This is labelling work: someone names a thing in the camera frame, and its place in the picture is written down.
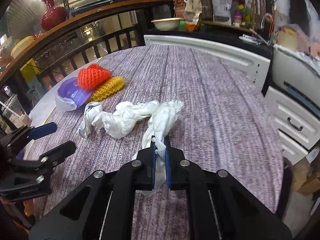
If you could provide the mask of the purple plastic wrapper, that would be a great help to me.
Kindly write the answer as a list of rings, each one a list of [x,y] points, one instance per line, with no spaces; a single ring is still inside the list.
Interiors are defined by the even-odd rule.
[[[86,90],[79,87],[77,77],[63,81],[56,93],[56,109],[60,112],[74,111],[80,108],[93,92],[92,89]]]

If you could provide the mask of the white tissue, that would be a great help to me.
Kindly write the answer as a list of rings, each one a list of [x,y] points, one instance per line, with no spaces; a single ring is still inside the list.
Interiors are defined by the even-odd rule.
[[[121,139],[127,136],[134,128],[135,124],[148,118],[148,129],[142,139],[142,148],[148,148],[151,143],[156,146],[156,172],[155,190],[159,189],[166,181],[165,173],[165,146],[164,139],[173,128],[178,119],[178,113],[183,109],[184,102],[172,100],[159,103],[150,101],[134,105],[124,101],[116,105],[114,113],[103,111],[99,102],[88,103],[85,107],[84,118],[78,129],[83,138],[87,138],[91,133],[91,127],[104,129],[105,132],[114,139]]]

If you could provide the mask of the orange foam fruit net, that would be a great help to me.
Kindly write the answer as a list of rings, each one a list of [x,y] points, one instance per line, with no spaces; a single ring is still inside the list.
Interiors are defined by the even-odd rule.
[[[112,76],[112,72],[97,63],[81,69],[78,74],[78,86],[85,90],[92,90]]]

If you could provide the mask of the yellow foam fruit net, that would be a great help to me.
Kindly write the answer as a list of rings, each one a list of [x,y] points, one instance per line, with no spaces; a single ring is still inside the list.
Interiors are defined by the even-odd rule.
[[[122,76],[111,77],[95,89],[93,94],[87,99],[87,103],[101,102],[109,96],[112,96],[116,92],[122,90],[124,86],[125,79]]]

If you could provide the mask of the plastic drink cup with straw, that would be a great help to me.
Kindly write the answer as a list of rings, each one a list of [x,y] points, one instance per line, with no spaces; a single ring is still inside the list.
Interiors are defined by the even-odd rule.
[[[12,95],[6,102],[1,102],[3,115],[16,127],[31,126],[31,119],[22,107],[18,96]]]

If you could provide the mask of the purple striped tablecloth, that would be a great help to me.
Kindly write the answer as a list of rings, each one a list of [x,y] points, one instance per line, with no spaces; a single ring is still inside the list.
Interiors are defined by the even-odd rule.
[[[123,101],[180,100],[184,108],[170,131],[172,146],[202,168],[227,170],[270,210],[275,211],[283,178],[279,135],[260,90],[223,59],[176,46],[146,46],[103,57],[100,65],[125,79],[125,87],[106,99],[113,112]],[[56,88],[36,105],[33,120],[57,123],[57,132],[37,140],[29,158],[72,140],[76,152],[58,166],[53,192],[37,199],[36,213],[44,215],[93,171],[116,170],[142,146],[147,123],[140,121],[125,138],[105,131],[79,135],[83,110],[57,112]]]

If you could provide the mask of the red ceramic vase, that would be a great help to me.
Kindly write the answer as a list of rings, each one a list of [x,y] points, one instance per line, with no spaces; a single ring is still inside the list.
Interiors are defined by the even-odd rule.
[[[42,0],[46,6],[46,12],[41,18],[41,27],[44,31],[49,31],[55,26],[65,22],[67,11],[64,7],[56,6],[54,0]]]

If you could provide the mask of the cream enamel bowl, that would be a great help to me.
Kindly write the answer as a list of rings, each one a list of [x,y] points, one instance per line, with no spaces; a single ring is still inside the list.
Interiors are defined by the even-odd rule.
[[[152,20],[151,22],[154,24],[155,28],[160,31],[170,31],[178,29],[180,26],[180,22],[182,18],[164,18],[159,20]]]

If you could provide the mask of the beige paper snack bag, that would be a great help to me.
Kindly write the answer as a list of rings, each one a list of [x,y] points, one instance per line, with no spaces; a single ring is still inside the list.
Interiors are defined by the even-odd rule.
[[[201,0],[184,0],[184,20],[186,24],[197,25],[202,13]]]

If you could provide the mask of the grey foil snack pouch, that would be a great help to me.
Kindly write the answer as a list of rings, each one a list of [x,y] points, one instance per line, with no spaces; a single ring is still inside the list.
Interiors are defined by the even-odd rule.
[[[232,0],[212,0],[214,22],[232,25],[231,7]]]

